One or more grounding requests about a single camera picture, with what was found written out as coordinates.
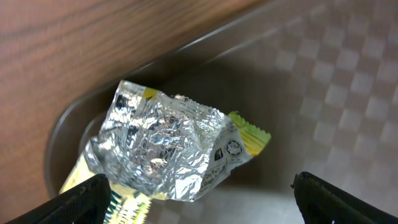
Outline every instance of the halal logo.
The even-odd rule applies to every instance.
[[[230,140],[226,145],[226,151],[232,156],[237,156],[242,153],[242,146],[237,141]]]

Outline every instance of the wood grain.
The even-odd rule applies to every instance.
[[[49,199],[48,136],[74,99],[260,0],[0,0],[0,222]]]

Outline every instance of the silver foil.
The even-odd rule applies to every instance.
[[[251,156],[222,112],[121,81],[85,159],[91,171],[149,197],[192,201]]]

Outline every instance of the yellow wrapper edge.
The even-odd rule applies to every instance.
[[[235,126],[239,130],[247,152],[252,156],[260,154],[271,140],[271,135],[255,125],[250,124],[235,111],[230,112],[228,116],[233,120]]]
[[[80,155],[76,165],[63,184],[60,194],[84,182],[95,174],[88,169],[83,154]],[[137,190],[123,187],[109,181],[111,187],[111,203],[106,211],[104,223],[132,223],[145,222],[151,200]]]

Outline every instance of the metal tray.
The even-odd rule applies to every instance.
[[[147,222],[300,223],[290,184],[301,171],[398,215],[398,79],[382,69],[397,61],[389,30],[398,23],[377,19],[388,19],[377,9],[397,3],[369,2],[274,1],[121,76],[225,113],[239,111],[272,135],[257,158],[199,200],[154,200]],[[386,44],[383,54],[365,41],[374,38]],[[79,145],[98,131],[119,80],[82,96],[55,126],[45,156],[52,197]]]

